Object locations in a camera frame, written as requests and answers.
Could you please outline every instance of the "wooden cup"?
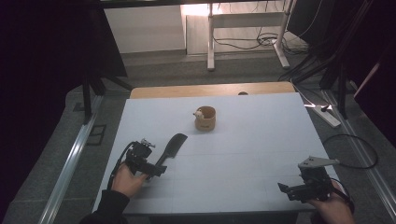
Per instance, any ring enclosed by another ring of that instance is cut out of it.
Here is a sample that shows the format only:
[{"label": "wooden cup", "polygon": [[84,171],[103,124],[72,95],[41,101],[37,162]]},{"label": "wooden cup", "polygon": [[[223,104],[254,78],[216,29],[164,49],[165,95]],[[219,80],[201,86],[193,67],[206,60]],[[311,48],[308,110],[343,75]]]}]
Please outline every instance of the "wooden cup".
[{"label": "wooden cup", "polygon": [[204,115],[203,118],[195,118],[195,128],[199,131],[209,132],[216,126],[216,110],[212,106],[201,106],[197,109]]}]

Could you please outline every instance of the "desk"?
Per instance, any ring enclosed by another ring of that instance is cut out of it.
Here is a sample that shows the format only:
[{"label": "desk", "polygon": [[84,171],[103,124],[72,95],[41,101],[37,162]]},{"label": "desk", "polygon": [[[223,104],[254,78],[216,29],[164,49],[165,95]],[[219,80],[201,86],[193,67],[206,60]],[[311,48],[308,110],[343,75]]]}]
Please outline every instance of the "desk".
[{"label": "desk", "polygon": [[70,4],[77,7],[88,8],[118,8],[118,7],[156,7],[156,6],[172,6],[172,5],[188,5],[188,4],[204,4],[208,3],[210,13],[208,16],[208,49],[207,49],[207,70],[215,70],[215,41],[214,29],[217,28],[238,28],[238,27],[272,27],[279,26],[277,39],[272,41],[276,55],[281,65],[285,69],[290,68],[290,64],[283,52],[282,41],[289,21],[293,0],[290,0],[284,12],[265,12],[265,13],[237,13],[213,15],[213,3],[231,3],[231,2],[248,2],[247,0],[121,0],[121,1],[94,1]]},{"label": "desk", "polygon": [[[273,94],[260,92],[259,87],[270,86],[284,89],[274,88]],[[170,90],[168,95],[163,95],[165,90]],[[191,97],[196,91],[198,96]],[[240,91],[251,94],[233,95]],[[138,88],[131,95],[100,189],[106,188],[115,161],[129,142],[146,138],[157,145],[148,157],[155,163],[174,134],[184,133],[189,138],[174,159],[165,161],[165,174],[145,183],[125,214],[286,213],[312,209],[308,204],[290,202],[277,186],[278,182],[303,184],[297,164],[308,156],[328,158],[291,84]],[[212,132],[194,128],[192,113],[201,105],[217,109]],[[326,169],[336,178],[332,167]],[[100,197],[98,193],[93,210]]]}]

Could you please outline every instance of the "black cable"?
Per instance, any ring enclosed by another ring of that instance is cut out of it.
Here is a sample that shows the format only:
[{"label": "black cable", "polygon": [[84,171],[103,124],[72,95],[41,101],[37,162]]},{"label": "black cable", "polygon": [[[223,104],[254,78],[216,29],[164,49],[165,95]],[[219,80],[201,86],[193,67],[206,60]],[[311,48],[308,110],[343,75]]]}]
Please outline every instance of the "black cable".
[{"label": "black cable", "polygon": [[281,75],[277,81],[284,81],[287,79],[291,78],[291,75],[295,72],[299,72],[306,63],[308,63],[312,58],[314,57],[313,54],[308,54],[299,64],[297,64],[295,67],[293,67],[292,69],[290,69],[289,71],[287,71],[286,73],[284,73],[283,75]]},{"label": "black cable", "polygon": [[315,94],[320,100],[326,102],[327,105],[330,105],[330,103],[329,103],[327,100],[325,100],[323,97],[321,97],[317,92],[314,92],[314,91],[312,91],[312,90],[309,90],[308,88],[305,88],[305,87],[303,87],[303,86],[301,86],[301,85],[298,86],[298,87],[299,87],[299,88],[302,88],[302,89],[304,89],[304,90],[306,90],[306,91],[312,92],[312,93]]},{"label": "black cable", "polygon": [[333,135],[333,136],[327,138],[326,140],[324,140],[323,143],[322,143],[323,146],[324,146],[328,141],[330,141],[331,139],[334,139],[335,137],[339,137],[339,136],[352,137],[352,138],[356,138],[356,139],[361,140],[366,146],[368,146],[368,147],[373,151],[373,153],[374,153],[374,155],[375,155],[375,161],[373,162],[373,164],[371,164],[371,165],[369,165],[369,166],[366,166],[366,167],[363,167],[363,166],[352,166],[352,165],[348,165],[348,164],[345,164],[345,163],[343,163],[343,162],[340,162],[340,165],[341,165],[341,166],[344,166],[344,167],[350,168],[350,169],[368,170],[368,169],[374,168],[374,167],[378,164],[379,157],[378,157],[378,153],[376,152],[375,148],[374,148],[373,146],[371,146],[366,140],[364,140],[364,139],[362,139],[362,138],[360,138],[360,137],[358,137],[358,136],[356,136],[356,135],[347,134],[347,133],[339,133],[339,134]]},{"label": "black cable", "polygon": [[120,168],[121,162],[122,162],[122,158],[125,155],[126,151],[129,149],[129,147],[135,142],[131,142],[130,144],[128,144],[128,146],[122,151],[120,158],[117,160],[116,165],[114,166],[113,171],[111,172],[110,178],[108,179],[108,183],[107,183],[107,189],[111,189],[112,185],[113,185],[113,179],[114,176],[116,176],[117,171]]},{"label": "black cable", "polygon": [[296,49],[289,48],[288,41],[285,38],[283,38],[283,40],[284,40],[284,41],[282,41],[283,50],[286,53],[288,53],[289,55],[298,55],[298,54],[306,54],[306,53],[308,53],[307,49],[306,50],[302,50],[302,49],[297,49],[296,50]]},{"label": "black cable", "polygon": [[310,63],[309,65],[307,65],[306,67],[303,67],[302,70],[305,70],[306,68],[308,68],[309,66],[311,66],[312,64],[314,64],[315,62],[318,61],[318,58],[315,58],[312,63]]},{"label": "black cable", "polygon": [[277,9],[277,6],[276,6],[276,1],[274,1],[274,6],[275,6],[276,11],[279,11],[279,9]]},{"label": "black cable", "polygon": [[340,196],[346,204],[349,206],[350,212],[353,214],[355,212],[355,204],[353,203],[351,197],[349,195],[346,195],[343,191],[335,188],[332,185],[332,192],[336,193],[338,196]]},{"label": "black cable", "polygon": [[257,10],[257,8],[259,7],[259,3],[260,3],[260,1],[257,1],[256,7],[251,12],[254,12],[255,10]]},{"label": "black cable", "polygon": [[335,182],[337,182],[338,184],[340,184],[340,185],[343,187],[344,191],[346,192],[346,196],[348,196],[349,198],[351,198],[351,196],[350,196],[350,194],[349,194],[349,191],[347,190],[346,186],[345,186],[341,181],[339,181],[339,180],[337,180],[337,179],[335,179],[335,178],[332,178],[332,177],[330,177],[330,179],[331,179],[331,180],[334,180]]},{"label": "black cable", "polygon": [[[271,43],[268,43],[268,44],[265,44],[265,45],[264,45],[263,43],[264,43],[265,41],[268,41],[268,40],[271,40],[271,39],[276,39],[276,36],[267,36],[267,37],[261,38],[262,35],[275,35],[275,34],[273,34],[273,33],[260,34],[260,33],[259,33],[256,39],[243,39],[243,38],[220,38],[220,39],[216,39],[215,37],[213,37],[213,39],[215,40],[216,43],[218,43],[218,44],[220,44],[220,45],[230,46],[230,47],[234,47],[234,48],[237,48],[237,49],[256,49],[256,48],[258,48],[259,46],[269,46],[269,45],[272,45],[272,44],[271,44]],[[220,43],[219,41],[221,41],[221,40],[257,41],[257,42],[258,42],[258,45],[254,46],[254,47],[251,47],[251,48],[241,48],[241,47],[238,47],[238,46],[232,45],[232,44]]]}]

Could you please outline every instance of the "metal rail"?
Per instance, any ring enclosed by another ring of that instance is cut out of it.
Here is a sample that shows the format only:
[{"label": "metal rail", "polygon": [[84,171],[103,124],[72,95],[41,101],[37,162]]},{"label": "metal rail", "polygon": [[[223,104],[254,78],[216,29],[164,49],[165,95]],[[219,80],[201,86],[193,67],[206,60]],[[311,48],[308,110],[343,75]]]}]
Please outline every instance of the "metal rail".
[{"label": "metal rail", "polygon": [[49,200],[47,201],[47,205],[44,208],[43,214],[38,220],[39,224],[53,223],[58,213],[59,207],[61,206],[62,200],[64,199],[64,195],[69,186],[73,173],[76,170],[79,156],[81,155],[82,149],[87,142],[92,126],[96,120],[97,111],[100,104],[102,103],[102,99],[103,96],[95,96],[95,98],[93,99],[91,119],[87,124],[82,125],[81,129],[79,130],[77,139],[72,146],[72,149],[70,150],[66,162],[64,163],[64,168],[62,169],[61,174],[59,175],[58,180],[55,184],[55,187],[53,188],[52,193],[49,196]]},{"label": "metal rail", "polygon": [[[335,102],[335,98],[333,97],[332,93],[330,91],[323,91],[323,94],[325,98],[327,98],[327,100],[329,100],[329,102],[331,102],[333,105],[333,103]],[[356,133],[353,130],[349,121],[345,120],[337,109],[334,109],[332,112],[341,121],[341,125],[344,131],[347,134],[352,134],[356,136]],[[361,162],[363,166],[369,166],[373,164],[370,155],[367,153],[367,150],[365,150],[367,148],[366,145],[362,144],[361,141],[355,138],[350,139],[350,143],[352,145],[352,148],[356,156],[358,157],[358,160]],[[379,173],[376,167],[369,169],[366,172],[378,196],[382,200],[382,203],[387,208],[389,215],[393,220],[393,223],[396,223],[396,197],[392,189],[389,187],[388,182],[385,180],[384,176],[382,176],[381,173]]]}]

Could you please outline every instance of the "gray floor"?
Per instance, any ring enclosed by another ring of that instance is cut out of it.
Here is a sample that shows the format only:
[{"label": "gray floor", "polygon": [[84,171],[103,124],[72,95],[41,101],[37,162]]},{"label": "gray floor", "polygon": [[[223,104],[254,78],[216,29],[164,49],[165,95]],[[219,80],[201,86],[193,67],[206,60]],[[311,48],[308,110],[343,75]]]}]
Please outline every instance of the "gray floor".
[{"label": "gray floor", "polygon": [[[166,56],[166,53],[163,52],[163,56],[166,57],[163,57],[161,63],[162,56],[158,54],[137,56],[123,55],[129,75],[124,80],[136,87],[276,81],[284,72],[280,68],[277,57],[271,51],[253,54],[217,55],[218,67],[214,72],[206,71],[205,57],[183,56],[177,52]],[[289,56],[290,63],[294,66],[303,57]],[[314,104],[324,103],[312,93],[314,91],[320,94],[318,90],[319,79],[320,76],[311,77],[299,85],[299,90],[304,94],[304,97]],[[78,167],[54,223],[77,223],[92,210],[118,129],[123,104],[129,97],[128,91],[107,80],[104,80],[104,82],[108,91],[95,122],[95,125],[98,126],[106,125],[104,139],[98,146],[94,145],[98,141],[96,137],[90,137],[88,140],[91,145],[84,147]],[[354,102],[352,93],[353,90],[350,89],[346,102],[348,122],[353,125],[360,137],[375,146],[380,156],[377,169],[394,191],[396,183],[392,170],[394,170],[394,161],[396,160],[395,148],[367,119]],[[40,160],[8,208],[4,223],[37,223],[43,212],[83,121],[84,114],[78,110],[82,103],[81,89],[77,88],[70,91],[65,100],[64,115]],[[344,132],[342,128],[331,128],[312,110],[309,108],[307,110],[322,140],[333,134]],[[357,162],[355,153],[346,138],[331,141],[325,147],[330,156],[348,163]],[[335,167],[335,169],[341,181],[346,184],[355,199],[357,207],[355,218],[358,223],[393,223],[366,172],[342,167]],[[308,216],[309,214],[301,213],[298,223],[309,223]],[[149,222],[146,217],[131,217],[131,219],[134,223]]]}]

